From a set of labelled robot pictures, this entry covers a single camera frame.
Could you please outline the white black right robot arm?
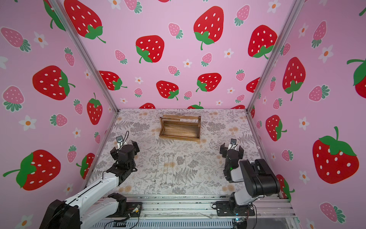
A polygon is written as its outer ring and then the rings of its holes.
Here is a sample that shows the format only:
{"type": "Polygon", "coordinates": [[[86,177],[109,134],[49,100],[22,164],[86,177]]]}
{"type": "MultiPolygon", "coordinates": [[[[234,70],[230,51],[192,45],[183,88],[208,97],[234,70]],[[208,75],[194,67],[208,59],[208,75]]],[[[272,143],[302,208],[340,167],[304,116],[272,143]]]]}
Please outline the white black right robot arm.
{"type": "Polygon", "coordinates": [[[264,159],[244,160],[244,149],[237,144],[220,146],[220,155],[225,158],[223,174],[230,183],[243,183],[244,187],[233,192],[229,198],[229,209],[238,214],[251,207],[259,198],[278,194],[280,183],[264,159]]]}

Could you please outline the wooden jewelry display stand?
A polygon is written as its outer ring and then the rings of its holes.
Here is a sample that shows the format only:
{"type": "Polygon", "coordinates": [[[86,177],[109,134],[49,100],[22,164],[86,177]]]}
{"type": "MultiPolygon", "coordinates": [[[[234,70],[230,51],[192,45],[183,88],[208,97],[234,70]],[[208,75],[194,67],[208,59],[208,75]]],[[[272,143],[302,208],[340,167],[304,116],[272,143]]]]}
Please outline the wooden jewelry display stand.
{"type": "Polygon", "coordinates": [[[159,117],[162,139],[199,142],[201,116],[166,115],[159,117]]]}

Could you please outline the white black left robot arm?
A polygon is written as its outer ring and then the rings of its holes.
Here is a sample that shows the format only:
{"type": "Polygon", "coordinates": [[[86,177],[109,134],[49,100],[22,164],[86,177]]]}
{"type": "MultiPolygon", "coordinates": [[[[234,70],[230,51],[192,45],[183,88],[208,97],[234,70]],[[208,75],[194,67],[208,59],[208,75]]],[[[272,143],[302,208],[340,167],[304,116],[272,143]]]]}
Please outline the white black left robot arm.
{"type": "Polygon", "coordinates": [[[134,161],[140,151],[137,142],[110,151],[114,164],[102,176],[74,196],[52,202],[45,213],[42,229],[88,229],[108,216],[130,217],[127,198],[110,193],[137,171],[134,161]]]}

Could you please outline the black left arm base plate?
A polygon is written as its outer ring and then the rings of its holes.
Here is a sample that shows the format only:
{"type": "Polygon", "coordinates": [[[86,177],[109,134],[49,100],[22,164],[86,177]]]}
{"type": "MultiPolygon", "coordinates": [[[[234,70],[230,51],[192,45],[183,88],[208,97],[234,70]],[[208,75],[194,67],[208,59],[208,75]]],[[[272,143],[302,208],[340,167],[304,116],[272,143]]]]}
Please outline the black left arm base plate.
{"type": "Polygon", "coordinates": [[[141,215],[142,204],[142,202],[120,203],[117,211],[107,218],[137,218],[141,215]]]}

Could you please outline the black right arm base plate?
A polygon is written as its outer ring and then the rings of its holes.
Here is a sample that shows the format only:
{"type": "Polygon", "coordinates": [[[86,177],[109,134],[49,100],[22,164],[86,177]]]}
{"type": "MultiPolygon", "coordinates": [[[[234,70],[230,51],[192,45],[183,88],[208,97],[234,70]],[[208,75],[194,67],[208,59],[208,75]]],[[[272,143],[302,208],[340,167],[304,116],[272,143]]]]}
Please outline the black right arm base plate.
{"type": "Polygon", "coordinates": [[[216,210],[217,215],[220,217],[255,216],[255,209],[252,204],[240,206],[230,201],[217,201],[212,204],[212,209],[216,210]]]}

